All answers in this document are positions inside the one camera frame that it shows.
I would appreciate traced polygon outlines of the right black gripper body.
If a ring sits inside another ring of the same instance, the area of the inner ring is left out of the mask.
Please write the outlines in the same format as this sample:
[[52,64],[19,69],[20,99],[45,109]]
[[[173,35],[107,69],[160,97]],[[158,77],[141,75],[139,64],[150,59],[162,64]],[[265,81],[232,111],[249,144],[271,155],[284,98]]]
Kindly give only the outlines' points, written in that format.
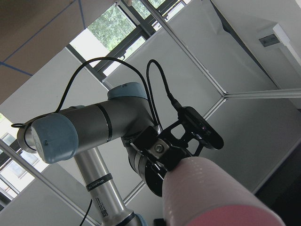
[[163,180],[179,162],[197,156],[204,147],[200,140],[186,131],[180,121],[158,132],[158,126],[148,126],[128,144],[131,168],[158,197],[162,197]]

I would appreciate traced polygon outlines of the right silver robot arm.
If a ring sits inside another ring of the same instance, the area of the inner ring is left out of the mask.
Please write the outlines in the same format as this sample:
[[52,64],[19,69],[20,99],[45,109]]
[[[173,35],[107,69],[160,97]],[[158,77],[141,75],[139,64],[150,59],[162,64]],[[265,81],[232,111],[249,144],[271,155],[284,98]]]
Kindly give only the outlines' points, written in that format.
[[143,86],[130,82],[111,89],[107,101],[73,106],[27,121],[17,133],[19,145],[48,164],[74,158],[105,226],[143,226],[145,222],[121,199],[98,146],[120,138],[132,169],[151,191],[162,195],[168,170],[211,145],[211,129],[192,108],[173,100],[178,120],[162,129],[152,118]]

